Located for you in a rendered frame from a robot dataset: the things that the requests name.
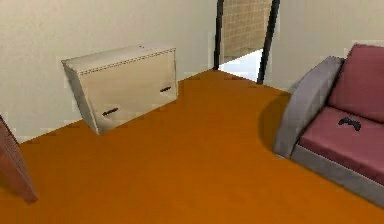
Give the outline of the grey sofa with red cushions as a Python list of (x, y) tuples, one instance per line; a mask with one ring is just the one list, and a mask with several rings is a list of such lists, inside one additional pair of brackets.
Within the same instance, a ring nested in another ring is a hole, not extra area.
[[(339, 125), (348, 117), (355, 131)], [(384, 208), (384, 46), (356, 43), (298, 82), (273, 152)]]

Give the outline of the beige chest of drawers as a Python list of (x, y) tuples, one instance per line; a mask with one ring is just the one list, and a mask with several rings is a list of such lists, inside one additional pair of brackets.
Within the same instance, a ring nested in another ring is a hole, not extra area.
[(83, 120), (98, 135), (178, 98), (176, 49), (164, 44), (95, 53), (62, 65)]

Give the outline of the black game controller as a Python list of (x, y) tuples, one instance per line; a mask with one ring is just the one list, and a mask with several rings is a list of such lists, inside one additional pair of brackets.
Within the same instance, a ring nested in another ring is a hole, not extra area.
[(361, 123), (359, 121), (352, 120), (348, 117), (344, 117), (344, 118), (340, 119), (338, 124), (339, 125), (344, 125), (344, 124), (350, 125), (354, 128), (355, 131), (359, 131), (361, 129)]

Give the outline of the reddish brown wooden cabinet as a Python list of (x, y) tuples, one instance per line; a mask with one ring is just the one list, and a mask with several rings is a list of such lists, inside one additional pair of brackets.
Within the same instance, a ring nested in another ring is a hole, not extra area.
[(20, 152), (19, 143), (1, 115), (0, 173), (27, 204), (35, 203), (38, 200)]

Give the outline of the black door frame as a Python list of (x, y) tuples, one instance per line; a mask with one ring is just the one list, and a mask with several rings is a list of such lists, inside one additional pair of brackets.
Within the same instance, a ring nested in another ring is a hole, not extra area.
[[(259, 85), (262, 85), (264, 82), (264, 78), (265, 78), (265, 74), (266, 74), (266, 68), (267, 68), (268, 59), (269, 59), (269, 52), (270, 52), (271, 45), (272, 45), (274, 30), (275, 30), (275, 26), (276, 26), (278, 11), (279, 11), (279, 6), (280, 6), (280, 0), (272, 0), (269, 18), (268, 18), (266, 37), (264, 39), (264, 45), (263, 45), (263, 50), (262, 50), (262, 57), (260, 60), (259, 73), (258, 73), (258, 77), (257, 77), (257, 83)], [(217, 0), (216, 33), (215, 33), (213, 70), (219, 69), (223, 12), (224, 12), (224, 0)]]

